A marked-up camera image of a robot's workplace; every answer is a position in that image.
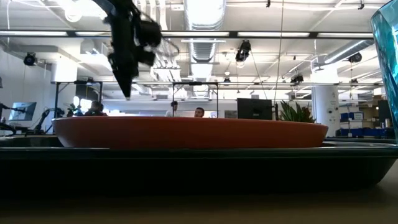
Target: man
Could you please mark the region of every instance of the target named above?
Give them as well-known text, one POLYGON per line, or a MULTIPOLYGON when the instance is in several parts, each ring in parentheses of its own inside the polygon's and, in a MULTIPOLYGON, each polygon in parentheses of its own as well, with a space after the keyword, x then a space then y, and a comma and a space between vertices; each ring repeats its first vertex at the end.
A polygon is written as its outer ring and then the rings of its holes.
POLYGON ((172 111, 167 111, 166 112, 166 117, 173 117, 173 111, 174 111, 174 117, 181 116, 180 113, 178 113, 178 111, 177 111, 177 109, 178 109, 177 101, 173 101, 170 105, 172 107, 172 111))
POLYGON ((85 116, 106 116, 102 113, 101 103, 98 101, 91 102, 91 108, 85 113, 85 116))
POLYGON ((195 117, 196 118, 202 118, 205 115, 205 109, 203 108, 197 108, 195 110, 195 117))

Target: ceiling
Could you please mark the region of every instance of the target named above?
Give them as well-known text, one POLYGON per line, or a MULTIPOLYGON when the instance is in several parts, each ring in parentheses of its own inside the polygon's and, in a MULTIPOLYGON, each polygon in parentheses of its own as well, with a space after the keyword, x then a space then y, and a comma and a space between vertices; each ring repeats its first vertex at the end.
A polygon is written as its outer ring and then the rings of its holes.
MULTIPOLYGON (((98 13, 83 16, 77 22, 70 22, 65 17, 65 8, 59 7, 60 0, 0 0, 0 30, 29 29, 29 30, 108 30, 109 26, 102 23, 98 13)), ((82 11, 95 5, 88 0, 82 5, 82 11)), ((360 0, 286 0, 284 1, 282 20, 282 0, 272 0, 270 8, 266 8, 266 1, 227 0, 227 7, 221 30, 261 30, 261 31, 301 31, 301 32, 371 32, 369 20, 377 8, 388 0, 366 0, 365 8, 358 10, 360 0)), ((185 30, 183 1, 166 1, 166 23, 168 30, 185 30)), ((150 1, 146 10, 149 12, 150 1)), ((79 76, 91 76, 96 80, 113 81, 112 72, 104 66, 104 62, 92 60, 82 52, 80 38, 1 38, 0 44, 11 45, 11 51, 23 55, 27 45, 50 45, 62 49, 79 61, 79 76)), ((179 49, 176 61, 180 67, 180 76, 189 77, 190 56, 188 44, 183 39, 171 39, 179 49)), ((225 72, 230 73, 232 82, 281 82, 282 77, 289 80, 294 73, 289 71, 305 60, 313 59, 314 55, 328 54, 344 46, 350 40, 310 40, 310 39, 249 39, 252 54, 245 61, 243 68, 238 68, 234 61, 236 49, 242 39, 225 39, 216 47, 216 57, 209 82, 221 82, 225 72)), ((90 43, 100 49, 102 43, 109 45, 109 39, 92 39, 90 43)), ((379 64, 374 46, 361 51, 363 59, 356 64, 341 61, 336 64, 341 82, 348 82, 361 74, 377 72, 379 64)), ((38 58, 48 63, 62 60, 60 54, 37 54, 38 58)), ((142 78, 149 80, 150 68, 140 65, 142 78)), ((311 69, 300 71, 305 82, 310 81, 311 69)), ((380 73, 369 76, 363 82, 375 82, 380 79, 380 73)), ((121 93, 109 87, 106 96, 119 98, 121 93)))

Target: dark tray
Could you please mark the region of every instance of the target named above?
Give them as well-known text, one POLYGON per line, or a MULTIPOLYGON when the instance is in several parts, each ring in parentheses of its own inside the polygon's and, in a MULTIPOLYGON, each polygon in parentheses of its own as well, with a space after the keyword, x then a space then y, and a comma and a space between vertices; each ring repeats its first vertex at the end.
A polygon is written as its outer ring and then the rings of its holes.
POLYGON ((0 148, 0 196, 263 194, 361 189, 398 158, 393 144, 310 149, 115 151, 0 148))

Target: silver duct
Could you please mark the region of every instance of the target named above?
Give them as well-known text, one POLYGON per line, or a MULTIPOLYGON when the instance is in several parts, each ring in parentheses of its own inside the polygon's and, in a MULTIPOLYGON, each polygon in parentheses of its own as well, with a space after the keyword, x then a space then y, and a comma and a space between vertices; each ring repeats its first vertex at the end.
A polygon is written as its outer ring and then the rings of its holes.
MULTIPOLYGON (((188 30, 220 30, 224 21, 226 0, 184 0, 184 9, 188 30)), ((215 52, 216 43, 190 43, 190 60, 193 63, 213 62, 215 52)), ((211 64, 191 65, 192 76, 198 81, 205 81, 210 77, 212 69, 211 64)), ((203 87, 196 88, 201 93, 204 92, 203 87)))
POLYGON ((323 58, 324 65, 333 64, 348 58, 374 44, 374 40, 353 40, 323 58))

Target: potted plant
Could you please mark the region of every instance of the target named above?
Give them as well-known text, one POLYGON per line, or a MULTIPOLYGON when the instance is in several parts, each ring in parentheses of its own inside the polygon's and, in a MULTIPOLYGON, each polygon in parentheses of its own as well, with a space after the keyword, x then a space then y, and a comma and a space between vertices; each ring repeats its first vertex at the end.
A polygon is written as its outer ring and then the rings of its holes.
POLYGON ((308 106, 301 107, 296 102, 296 109, 293 108, 288 102, 282 101, 282 111, 280 112, 280 117, 283 121, 294 121, 294 122, 304 122, 304 123, 315 123, 315 120, 311 116, 308 106))

